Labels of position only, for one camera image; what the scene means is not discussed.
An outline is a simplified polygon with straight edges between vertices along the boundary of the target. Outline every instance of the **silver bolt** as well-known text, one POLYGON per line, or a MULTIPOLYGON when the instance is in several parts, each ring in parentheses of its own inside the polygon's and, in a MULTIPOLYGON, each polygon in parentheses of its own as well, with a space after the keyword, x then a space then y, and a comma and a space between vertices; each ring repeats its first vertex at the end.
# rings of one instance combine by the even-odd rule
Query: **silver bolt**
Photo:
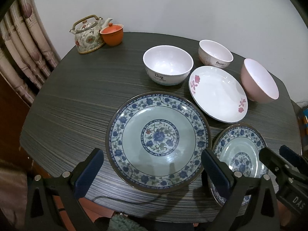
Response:
POLYGON ((265 180, 269 180, 270 179, 270 176, 269 175, 263 175, 263 178, 265 179, 265 180))
POLYGON ((62 173, 62 176, 64 178, 69 177, 70 176, 70 172, 69 171, 65 171, 65 172, 62 173))
POLYGON ((240 171, 235 171, 234 176, 237 177, 237 178, 240 178, 240 177, 242 177, 242 173, 240 171))
POLYGON ((39 181, 41 178, 42 178, 42 177, 41 177, 40 175, 36 175, 36 176, 34 177, 34 180, 39 181))

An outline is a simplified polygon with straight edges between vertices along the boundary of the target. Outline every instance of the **plate rim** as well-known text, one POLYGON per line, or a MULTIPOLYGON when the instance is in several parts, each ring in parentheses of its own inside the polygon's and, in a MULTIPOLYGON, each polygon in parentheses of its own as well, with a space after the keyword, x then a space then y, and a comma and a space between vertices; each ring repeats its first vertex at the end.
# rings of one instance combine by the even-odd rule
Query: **plate rim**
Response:
POLYGON ((225 123, 237 123, 237 122, 241 121, 241 120, 247 115, 247 112, 248 112, 248 99, 247 99, 247 95, 246 95, 246 93, 245 93, 245 90, 244 90, 243 86, 240 84, 240 82, 239 82, 238 80, 236 80, 235 77, 234 77, 233 75, 231 75, 230 73, 228 73, 227 71, 225 71, 225 70, 223 70, 223 69, 217 68, 217 69, 220 69, 220 70, 226 72, 228 75, 231 75, 231 76, 235 79, 235 81, 238 82, 238 84, 241 86, 241 88, 242 88, 243 91, 244 91, 244 94, 245 94, 245 98, 244 98, 244 99, 246 99, 246 102, 247 102, 247 110, 246 110, 244 116, 243 116, 241 119, 239 119, 238 121, 236 121, 236 122, 226 122, 226 121, 217 119, 217 118, 214 117, 214 116, 211 116, 211 115, 210 115, 208 112, 206 112, 206 111, 200 106, 200 104, 197 102, 197 100, 196 100, 195 97, 194 97, 194 94, 192 93, 191 87, 190 87, 190 78, 192 77, 193 73, 194 73, 196 70, 198 70, 198 69, 200 69, 200 68, 204 68, 204 67, 217 68, 217 67, 213 67, 213 66, 206 66, 206 65, 204 65, 204 66, 201 66, 201 67, 196 68, 196 69, 190 74, 189 79, 188 79, 188 88, 189 88, 189 92, 190 92, 190 94, 191 94, 193 100, 195 101, 195 103, 199 106, 199 108, 201 108, 201 110, 202 110, 204 113, 206 113, 208 116, 212 117, 213 119, 215 119, 215 120, 217 120, 217 121, 225 122, 225 123))
POLYGON ((154 95, 154 94, 165 94, 165 95, 170 95, 170 96, 174 96, 176 98, 179 98, 187 103, 189 103, 190 105, 192 105, 192 107, 199 113, 199 115, 201 116, 202 120, 205 123, 205 126, 207 128, 208 131, 208 148, 212 148, 212 138, 211 138, 211 130, 210 130, 210 126, 208 124, 208 121, 206 120, 204 114, 202 113, 202 111, 191 101, 187 100, 185 97, 174 94, 174 93, 170 93, 170 92, 164 92, 164 91, 153 91, 153 92, 147 92, 147 93, 142 93, 139 95, 134 96, 133 98, 129 99, 128 101, 124 102, 119 108, 118 110, 115 112, 115 114, 113 115, 113 117, 111 118, 108 127, 107 127, 107 131, 106 131, 106 136, 105 136, 105 150, 106 150, 106 154, 109 160, 109 163, 111 164, 113 170, 116 172, 116 174, 123 180, 125 181, 128 185, 132 186, 133 188, 136 188, 138 190, 141 190, 143 192, 147 192, 147 193, 167 193, 167 192, 171 192, 171 191, 175 191, 179 188, 182 188, 184 186, 189 185, 191 182, 193 182, 202 172, 203 172, 203 166, 202 163, 201 166, 199 167, 198 171, 195 172, 195 174, 189 179, 186 180, 176 186, 170 187, 170 188, 163 188, 163 189, 153 189, 153 188, 147 188, 147 187, 143 187, 140 186, 136 183, 133 183, 132 181, 128 180, 123 174, 122 172, 117 168, 117 166, 115 165, 115 162, 112 160, 111 157, 111 153, 109 150, 109 133, 112 127, 112 124, 117 116, 117 114, 119 113, 119 111, 121 111, 127 104, 129 104, 131 101, 139 98, 139 97, 143 97, 143 96, 147 96, 147 95, 154 95))
MULTIPOLYGON (((216 137, 216 139, 215 139, 215 141, 214 141, 214 143, 213 143, 213 145, 212 145, 212 147, 211 147, 211 151, 214 152, 214 148, 218 145, 218 142, 219 142, 220 138, 221 138, 225 133, 227 133, 230 129, 232 129, 232 128, 234 128, 234 127, 241 127, 241 126, 251 128, 252 130, 254 130, 255 132, 257 132, 257 133, 260 135, 260 137, 262 138, 262 141, 263 141, 264 144, 265 144, 264 147, 267 147, 267 144, 266 144, 266 142, 265 142, 265 140, 264 140, 264 137, 263 137, 263 136, 261 135, 261 133, 260 133, 258 130, 256 130, 254 127, 252 127, 251 125, 249 125, 249 124, 247 124, 247 123, 235 123, 235 124, 232 124, 231 126, 225 128, 223 131, 221 131, 221 133, 216 137)), ((223 205, 221 205, 221 204, 218 202, 218 200, 216 199, 216 197, 214 196, 213 189, 212 189, 212 187, 211 187, 211 185, 210 185, 209 176, 208 176, 208 187, 209 187, 209 189, 210 189, 210 192, 211 192, 212 197, 214 198, 215 202, 216 202, 220 207, 222 207, 223 205)))

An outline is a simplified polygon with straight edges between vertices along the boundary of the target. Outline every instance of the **blue floral plate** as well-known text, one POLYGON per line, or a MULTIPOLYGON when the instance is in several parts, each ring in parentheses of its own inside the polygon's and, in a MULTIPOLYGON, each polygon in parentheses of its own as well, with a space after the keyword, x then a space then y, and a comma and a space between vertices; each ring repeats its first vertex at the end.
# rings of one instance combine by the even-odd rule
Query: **blue floral plate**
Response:
MULTIPOLYGON (((266 143, 256 129, 246 124, 234 124, 217 137, 212 150, 232 171, 240 171, 247 177, 260 178, 269 171, 259 160, 259 151, 264 147, 266 143)), ((210 179, 208 184, 215 200, 223 206, 226 199, 219 195, 210 179)), ((242 206, 249 200, 250 196, 245 196, 242 206)))
POLYGON ((165 92, 130 99, 113 116, 106 134, 107 155, 116 173, 151 193, 176 190, 198 177, 206 147, 211 147, 211 138, 201 111, 165 92))

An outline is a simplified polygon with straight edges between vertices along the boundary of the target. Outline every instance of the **dark wood table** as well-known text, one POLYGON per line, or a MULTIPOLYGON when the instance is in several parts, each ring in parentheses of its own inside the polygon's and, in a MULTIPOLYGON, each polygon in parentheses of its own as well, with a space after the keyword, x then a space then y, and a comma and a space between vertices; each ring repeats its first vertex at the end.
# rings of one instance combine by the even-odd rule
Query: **dark wood table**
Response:
MULTIPOLYGON (((105 161, 87 198, 126 214, 172 222, 212 221, 219 211, 201 177, 171 193, 152 194, 126 184, 112 169, 105 152, 107 126, 116 110, 133 96, 150 91, 169 91, 193 102, 188 78, 166 87, 147 75, 142 56, 156 45, 174 45, 194 59, 193 70, 202 66, 198 41, 153 33, 125 33, 117 47, 104 46, 80 55, 74 47, 52 72, 35 99, 20 137, 22 147, 52 176, 71 171, 94 148, 104 150, 105 161)), ((225 70, 240 80, 244 58, 234 54, 225 70)), ((278 153, 285 144, 301 154, 299 129, 288 92, 278 78, 279 99, 269 104, 248 102, 241 122, 255 127, 268 147, 278 153)), ((230 124, 206 116, 212 139, 230 124)))

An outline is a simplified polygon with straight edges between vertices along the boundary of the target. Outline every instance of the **teapot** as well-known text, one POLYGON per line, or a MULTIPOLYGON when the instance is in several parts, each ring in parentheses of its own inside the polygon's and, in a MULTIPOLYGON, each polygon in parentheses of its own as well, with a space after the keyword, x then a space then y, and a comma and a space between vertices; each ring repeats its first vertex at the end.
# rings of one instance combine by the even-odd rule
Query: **teapot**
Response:
POLYGON ((100 30, 107 27, 111 20, 112 18, 108 18, 104 21, 101 17, 90 15, 73 24, 70 32, 75 35, 75 44, 80 54, 90 53, 104 45, 100 30), (96 21, 88 22, 90 18, 95 18, 96 21), (77 24, 81 22, 83 25, 75 30, 77 24))

